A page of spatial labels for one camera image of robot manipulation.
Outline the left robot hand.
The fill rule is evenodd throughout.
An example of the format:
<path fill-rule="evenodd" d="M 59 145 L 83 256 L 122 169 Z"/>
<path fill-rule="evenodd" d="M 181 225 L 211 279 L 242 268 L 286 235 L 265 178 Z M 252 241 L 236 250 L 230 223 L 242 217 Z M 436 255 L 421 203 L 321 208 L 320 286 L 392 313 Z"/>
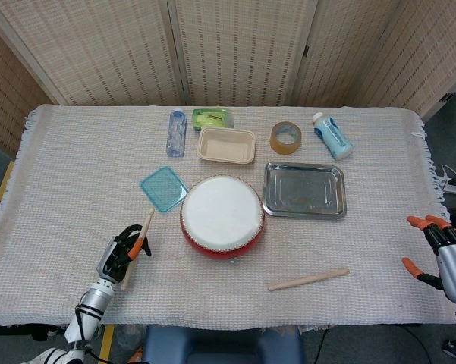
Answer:
<path fill-rule="evenodd" d="M 105 286 L 121 284 L 129 265 L 136 260 L 140 251 L 147 256 L 152 255 L 148 239 L 140 236 L 141 231 L 141 225 L 133 224 L 110 240 L 96 269 L 98 283 Z"/>

